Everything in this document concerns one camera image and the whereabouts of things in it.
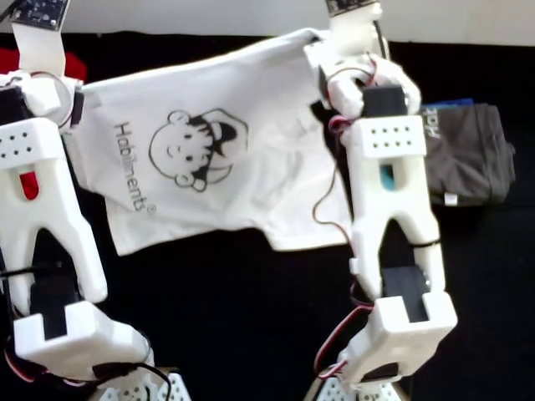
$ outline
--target black background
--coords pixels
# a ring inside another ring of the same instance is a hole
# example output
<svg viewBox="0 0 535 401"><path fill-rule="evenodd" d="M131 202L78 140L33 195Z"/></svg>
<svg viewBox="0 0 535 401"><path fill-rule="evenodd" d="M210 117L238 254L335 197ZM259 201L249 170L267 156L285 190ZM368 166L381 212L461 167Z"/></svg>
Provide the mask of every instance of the black background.
<svg viewBox="0 0 535 401"><path fill-rule="evenodd" d="M258 38L149 37L137 33L66 35L89 81L225 53ZM14 48L8 35L0 46ZM443 235L456 330L415 376L413 399L531 400L535 391L535 137L530 48L392 43L395 61L425 102L473 97L496 104L517 149L518 182L506 205L436 210ZM314 355L351 310L346 247L280 254L259 231L213 232L118 258L103 200L79 192L110 287L103 306L152 341L159 366L181 369L194 401L303 399ZM410 260L395 230L386 264ZM41 244L38 258L54 258ZM6 334L6 324L0 334ZM20 383L3 364L3 399L83 399Z"/></svg>

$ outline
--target red fabric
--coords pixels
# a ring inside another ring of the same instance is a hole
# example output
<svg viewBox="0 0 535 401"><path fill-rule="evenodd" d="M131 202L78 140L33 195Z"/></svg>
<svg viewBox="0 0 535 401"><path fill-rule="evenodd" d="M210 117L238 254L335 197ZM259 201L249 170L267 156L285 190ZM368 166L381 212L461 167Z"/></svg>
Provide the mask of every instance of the red fabric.
<svg viewBox="0 0 535 401"><path fill-rule="evenodd" d="M18 69L18 50L9 50L0 48L0 74L7 74L10 71ZM80 61L75 55L67 53L67 64L65 67L65 75L70 78L80 79L85 81L87 79L87 68L84 63ZM30 201L37 198L39 194L39 183L35 173L27 173L20 176L23 184L24 194Z"/></svg>

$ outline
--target white wall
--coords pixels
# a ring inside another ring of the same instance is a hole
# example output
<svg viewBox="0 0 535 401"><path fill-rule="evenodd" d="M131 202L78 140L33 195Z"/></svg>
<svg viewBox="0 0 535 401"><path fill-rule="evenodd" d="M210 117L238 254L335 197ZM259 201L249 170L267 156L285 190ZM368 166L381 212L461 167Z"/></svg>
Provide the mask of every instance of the white wall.
<svg viewBox="0 0 535 401"><path fill-rule="evenodd" d="M535 45L530 0L382 3L390 40ZM65 31L276 35L328 24L324 0L72 0Z"/></svg>

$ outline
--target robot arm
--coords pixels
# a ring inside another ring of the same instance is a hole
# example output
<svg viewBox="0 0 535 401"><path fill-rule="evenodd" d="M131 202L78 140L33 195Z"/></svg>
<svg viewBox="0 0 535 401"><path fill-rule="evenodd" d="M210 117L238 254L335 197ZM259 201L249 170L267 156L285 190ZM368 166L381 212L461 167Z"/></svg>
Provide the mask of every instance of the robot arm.
<svg viewBox="0 0 535 401"><path fill-rule="evenodd" d="M23 315L13 322L17 356L61 378L96 382L152 364L153 356L143 335L95 306L107 297L107 284L59 132L73 123L81 85L64 77L60 31L68 5L68 0L21 2L13 12L21 58L18 71L0 75L0 247L11 276L11 302ZM19 178L29 172L38 181L33 200ZM72 257L78 288L63 274L17 275L32 265L42 228ZM133 368L125 370L126 364ZM124 379L129 380L140 378L134 373Z"/></svg>
<svg viewBox="0 0 535 401"><path fill-rule="evenodd" d="M374 54L377 46L370 39L377 37L370 32L381 14L377 2L331 3L338 6L331 9L336 10L331 38L307 46L305 53L324 105L345 122L341 142L354 205L350 270L374 301L367 325L340 353L332 372L348 390L377 394L381 385L414 374L432 358L457 317L445 292L440 232L427 189L423 122L414 115L420 91L401 67ZM394 188L384 185L386 166L393 171ZM391 220L400 223L413 246L416 266L380 266Z"/></svg>

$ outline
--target white t-shirt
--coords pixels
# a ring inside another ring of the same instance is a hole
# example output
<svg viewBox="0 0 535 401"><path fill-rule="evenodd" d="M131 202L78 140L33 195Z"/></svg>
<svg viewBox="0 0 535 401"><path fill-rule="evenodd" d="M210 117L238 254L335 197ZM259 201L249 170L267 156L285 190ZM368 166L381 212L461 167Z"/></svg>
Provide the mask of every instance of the white t-shirt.
<svg viewBox="0 0 535 401"><path fill-rule="evenodd" d="M304 29L199 63L91 84L65 142L77 179L105 200L120 255L213 230L262 230L275 250L344 243L313 219L334 159ZM318 209L349 230L339 176Z"/></svg>

